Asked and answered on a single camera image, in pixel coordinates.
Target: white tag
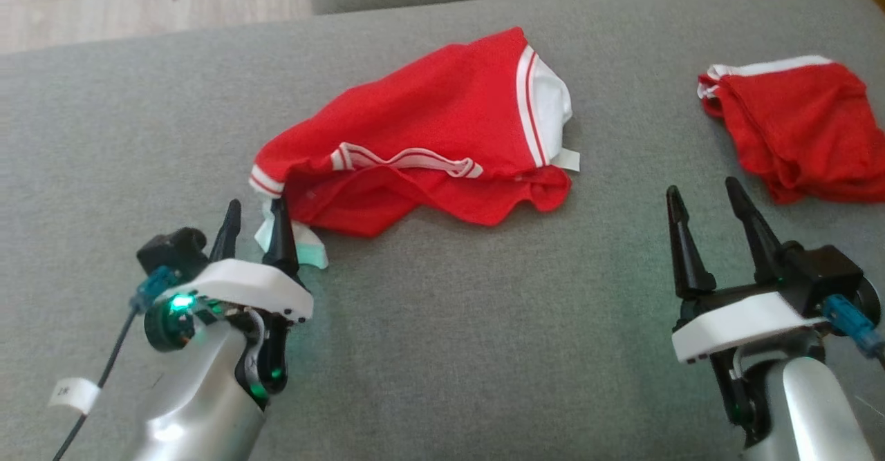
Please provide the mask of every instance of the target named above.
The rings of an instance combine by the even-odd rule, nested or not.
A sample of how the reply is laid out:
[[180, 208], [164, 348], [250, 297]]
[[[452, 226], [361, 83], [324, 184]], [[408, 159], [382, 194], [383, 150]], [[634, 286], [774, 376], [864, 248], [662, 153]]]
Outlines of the white tag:
[[[271, 200], [263, 201], [261, 212], [265, 216], [265, 222], [255, 232], [255, 241], [266, 252], [271, 247], [271, 232], [274, 231], [274, 215], [271, 214]], [[292, 236], [295, 237], [298, 263], [316, 266], [319, 269], [326, 269], [329, 266], [326, 246], [323, 245], [323, 241], [307, 225], [292, 221]]]
[[581, 172], [581, 154], [569, 149], [560, 149], [550, 164], [569, 171]]
[[85, 378], [63, 378], [58, 380], [50, 397], [50, 406], [70, 406], [80, 413], [89, 414], [92, 404], [102, 389]]

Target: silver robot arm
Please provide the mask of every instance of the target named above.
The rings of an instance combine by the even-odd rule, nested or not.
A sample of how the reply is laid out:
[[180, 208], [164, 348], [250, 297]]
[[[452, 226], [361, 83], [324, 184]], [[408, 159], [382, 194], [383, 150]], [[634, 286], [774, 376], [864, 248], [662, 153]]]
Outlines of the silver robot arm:
[[[177, 356], [137, 408], [136, 435], [122, 459], [249, 458], [265, 407], [288, 380], [288, 330], [313, 316], [313, 297], [297, 277], [284, 200], [275, 200], [271, 212], [274, 231], [262, 263], [233, 258], [240, 230], [237, 200], [208, 257], [202, 254], [205, 237], [187, 228], [153, 238], [139, 250], [149, 279], [157, 269], [175, 273], [171, 282], [165, 278], [168, 287], [158, 297], [140, 297], [134, 305], [146, 306], [145, 334], [152, 347]], [[157, 284], [140, 290], [151, 291], [159, 291]]]
[[121, 459], [249, 459], [265, 413], [234, 376], [246, 350], [246, 336], [226, 321], [197, 332], [136, 411]]
[[667, 190], [680, 318], [680, 362], [709, 361], [732, 424], [742, 427], [749, 461], [875, 461], [848, 399], [824, 364], [822, 339], [851, 336], [885, 366], [876, 334], [882, 300], [833, 246], [806, 251], [781, 244], [739, 181], [726, 180], [756, 267], [755, 283], [716, 288], [689, 231], [676, 187]]

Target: black cable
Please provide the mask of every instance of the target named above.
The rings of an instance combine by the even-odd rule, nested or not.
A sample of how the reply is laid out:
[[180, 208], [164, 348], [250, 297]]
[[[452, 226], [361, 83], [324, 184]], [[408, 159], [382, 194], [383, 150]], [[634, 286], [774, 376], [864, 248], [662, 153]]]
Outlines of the black cable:
[[[104, 372], [102, 372], [101, 378], [98, 379], [98, 388], [104, 388], [104, 383], [108, 380], [108, 375], [111, 374], [111, 369], [113, 369], [114, 363], [117, 362], [117, 356], [120, 354], [120, 348], [123, 347], [123, 341], [126, 339], [126, 334], [129, 332], [129, 326], [132, 326], [132, 321], [138, 315], [138, 309], [133, 308], [129, 311], [129, 316], [126, 318], [126, 323], [123, 323], [123, 329], [120, 330], [120, 336], [117, 337], [117, 342], [113, 346], [113, 350], [111, 351], [111, 356], [108, 357], [107, 364], [104, 365]], [[64, 443], [61, 444], [61, 448], [56, 452], [53, 461], [60, 461], [61, 457], [64, 455], [64, 452], [67, 451], [67, 448], [71, 447], [71, 442], [73, 442], [73, 438], [77, 436], [80, 429], [83, 427], [83, 423], [86, 423], [87, 414], [83, 414], [80, 416], [80, 419], [77, 420], [77, 423], [73, 425], [73, 429], [67, 435], [67, 438], [64, 439]]]

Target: red cloth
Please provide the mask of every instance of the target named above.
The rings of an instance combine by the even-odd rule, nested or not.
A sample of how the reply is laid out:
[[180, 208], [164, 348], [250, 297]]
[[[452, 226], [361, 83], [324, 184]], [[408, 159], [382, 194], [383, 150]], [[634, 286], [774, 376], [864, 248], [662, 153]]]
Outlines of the red cloth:
[[295, 221], [362, 236], [420, 204], [480, 225], [522, 200], [556, 209], [571, 180], [550, 159], [571, 111], [562, 85], [567, 109], [550, 144], [531, 90], [544, 68], [518, 28], [445, 46], [279, 134], [250, 184], [284, 194]]
[[844, 65], [822, 57], [714, 65], [699, 80], [705, 110], [725, 119], [740, 165], [774, 202], [885, 200], [885, 134], [866, 86]]

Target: red and white striped trim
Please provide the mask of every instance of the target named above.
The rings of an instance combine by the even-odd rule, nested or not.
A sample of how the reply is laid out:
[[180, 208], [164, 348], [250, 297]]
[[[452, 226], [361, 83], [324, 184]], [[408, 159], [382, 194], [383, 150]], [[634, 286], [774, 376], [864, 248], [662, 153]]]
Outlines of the red and white striped trim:
[[260, 194], [271, 198], [279, 198], [282, 195], [283, 184], [262, 171], [258, 164], [252, 166], [249, 184]]
[[335, 171], [353, 171], [375, 165], [389, 165], [402, 169], [410, 167], [436, 169], [446, 171], [452, 178], [477, 178], [483, 174], [483, 166], [474, 162], [474, 159], [449, 160], [433, 150], [420, 147], [402, 150], [389, 160], [380, 158], [366, 147], [348, 142], [341, 143], [338, 149], [332, 152], [332, 169]]
[[537, 52], [529, 45], [525, 46], [522, 55], [519, 57], [519, 63], [516, 67], [516, 103], [519, 108], [519, 120], [522, 123], [522, 131], [525, 133], [525, 143], [528, 143], [528, 152], [531, 153], [532, 159], [534, 159], [534, 165], [543, 167], [547, 165], [548, 159], [544, 155], [541, 136], [534, 121], [533, 111], [532, 70], [534, 70], [534, 63], [537, 57]]
[[[758, 76], [759, 74], [782, 73], [791, 68], [807, 67], [809, 65], [832, 64], [832, 60], [820, 55], [803, 55], [802, 57], [785, 58], [773, 62], [759, 62], [759, 64], [732, 67], [730, 65], [714, 64], [707, 69], [706, 77], [712, 81], [718, 81], [724, 76]], [[716, 98], [715, 92], [718, 85], [712, 83], [698, 83], [698, 98]]]

